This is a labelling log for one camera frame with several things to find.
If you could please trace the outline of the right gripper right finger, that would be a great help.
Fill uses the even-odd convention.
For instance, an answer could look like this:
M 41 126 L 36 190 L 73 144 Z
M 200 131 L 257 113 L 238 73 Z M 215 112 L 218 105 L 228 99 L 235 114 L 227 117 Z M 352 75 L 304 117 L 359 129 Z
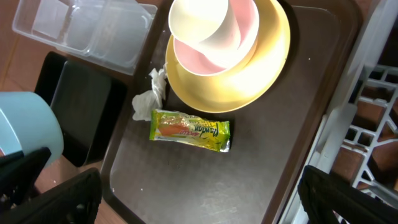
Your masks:
M 345 185 L 314 166 L 305 166 L 298 194 L 310 223 L 397 224 L 397 209 Z

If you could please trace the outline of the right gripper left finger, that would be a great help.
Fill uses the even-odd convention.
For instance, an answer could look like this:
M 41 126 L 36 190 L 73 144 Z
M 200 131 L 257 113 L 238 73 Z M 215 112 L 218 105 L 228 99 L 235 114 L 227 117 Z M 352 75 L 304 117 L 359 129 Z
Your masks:
M 1 223 L 94 223 L 102 199 L 98 169 L 90 168 L 16 208 Z

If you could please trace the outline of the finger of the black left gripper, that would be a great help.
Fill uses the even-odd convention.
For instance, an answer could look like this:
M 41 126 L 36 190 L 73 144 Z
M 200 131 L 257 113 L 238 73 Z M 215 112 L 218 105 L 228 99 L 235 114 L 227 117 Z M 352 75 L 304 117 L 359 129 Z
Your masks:
M 35 181 L 52 153 L 42 147 L 25 155 L 22 151 L 1 156 L 1 211 L 30 198 Z

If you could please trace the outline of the light blue bowl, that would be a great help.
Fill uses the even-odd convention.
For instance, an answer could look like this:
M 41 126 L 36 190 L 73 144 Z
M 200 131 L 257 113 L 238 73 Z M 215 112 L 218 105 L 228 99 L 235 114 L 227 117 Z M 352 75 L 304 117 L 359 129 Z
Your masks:
M 43 147 L 51 152 L 45 167 L 59 159 L 64 148 L 62 130 L 50 106 L 33 92 L 2 92 L 2 153 L 27 155 Z

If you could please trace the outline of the white tissue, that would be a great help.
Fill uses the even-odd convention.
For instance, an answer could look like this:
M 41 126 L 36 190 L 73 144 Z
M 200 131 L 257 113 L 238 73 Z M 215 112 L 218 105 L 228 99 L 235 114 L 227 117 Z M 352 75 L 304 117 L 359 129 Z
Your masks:
M 151 90 L 136 95 L 132 99 L 135 121 L 150 121 L 152 110 L 161 109 L 162 101 L 166 99 L 167 71 L 165 65 L 157 71 L 155 68 L 149 73 Z

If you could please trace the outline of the green yellow snack wrapper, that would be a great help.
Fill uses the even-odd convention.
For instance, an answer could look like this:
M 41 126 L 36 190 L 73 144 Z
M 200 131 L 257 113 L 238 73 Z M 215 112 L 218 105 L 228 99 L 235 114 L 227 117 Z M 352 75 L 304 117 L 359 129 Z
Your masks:
M 212 121 L 179 111 L 152 110 L 150 137 L 152 141 L 172 141 L 202 147 L 216 152 L 229 152 L 228 121 Z

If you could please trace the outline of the cream paper cup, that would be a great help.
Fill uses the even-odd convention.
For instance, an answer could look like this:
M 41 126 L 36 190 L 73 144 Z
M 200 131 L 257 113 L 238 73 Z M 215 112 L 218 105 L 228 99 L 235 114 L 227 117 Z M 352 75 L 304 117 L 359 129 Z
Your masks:
M 200 52 L 234 51 L 241 43 L 230 0 L 175 0 L 169 29 L 177 40 Z

